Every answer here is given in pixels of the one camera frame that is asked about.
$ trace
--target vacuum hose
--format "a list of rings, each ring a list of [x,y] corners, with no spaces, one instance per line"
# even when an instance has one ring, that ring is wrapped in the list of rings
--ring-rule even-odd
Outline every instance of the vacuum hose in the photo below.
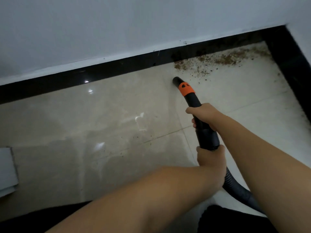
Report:
[[[181,78],[175,77],[173,78],[173,84],[179,89],[181,94],[186,99],[186,102],[190,107],[200,107],[201,103],[197,98],[192,87],[184,82]],[[202,149],[207,150],[216,150],[219,146],[219,138],[217,132],[210,128],[207,123],[202,122],[196,116],[194,117],[194,121],[196,123],[196,136],[199,141],[199,145]],[[254,210],[257,210],[261,213],[264,213],[256,200],[254,199],[252,193],[241,186],[231,175],[229,169],[227,168],[227,173],[225,176],[225,182],[223,184],[223,188],[228,192],[233,198],[238,200],[239,202],[251,207]]]

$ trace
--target black tile border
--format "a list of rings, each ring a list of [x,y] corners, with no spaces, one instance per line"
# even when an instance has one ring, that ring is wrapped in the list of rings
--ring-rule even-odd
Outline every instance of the black tile border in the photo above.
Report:
[[[2,85],[0,104],[263,40],[311,121],[311,67],[284,25]]]
[[[253,31],[10,83],[0,86],[0,104],[261,41]]]
[[[262,37],[293,90],[297,100],[311,121],[311,67],[286,26],[261,31]]]

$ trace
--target forearm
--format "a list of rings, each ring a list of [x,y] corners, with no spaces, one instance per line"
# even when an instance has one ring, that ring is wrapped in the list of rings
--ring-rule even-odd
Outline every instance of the forearm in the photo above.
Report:
[[[278,230],[310,231],[311,169],[225,115],[213,125]]]
[[[213,168],[161,168],[93,201],[50,232],[158,232],[220,188]]]

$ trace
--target hand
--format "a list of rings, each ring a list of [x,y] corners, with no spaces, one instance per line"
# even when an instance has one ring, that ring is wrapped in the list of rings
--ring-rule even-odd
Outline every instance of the hand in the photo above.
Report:
[[[217,150],[209,151],[198,146],[196,151],[199,165],[214,169],[222,186],[225,180],[227,167],[225,147],[220,145]]]
[[[210,127],[216,131],[216,126],[214,125],[215,119],[222,115],[214,106],[210,103],[204,103],[200,107],[188,107],[186,109],[187,114],[192,114],[196,116],[202,122],[205,122],[210,125]],[[194,119],[192,119],[193,127],[196,127]]]

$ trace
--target dirt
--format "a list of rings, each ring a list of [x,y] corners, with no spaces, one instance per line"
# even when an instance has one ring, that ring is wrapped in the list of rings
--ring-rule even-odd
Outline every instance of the dirt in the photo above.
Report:
[[[273,61],[273,58],[265,45],[253,46],[251,48],[239,48],[227,50],[224,53],[214,53],[201,55],[174,62],[174,68],[182,71],[189,71],[197,77],[207,76],[212,73],[216,66],[242,66],[246,59],[267,58]]]

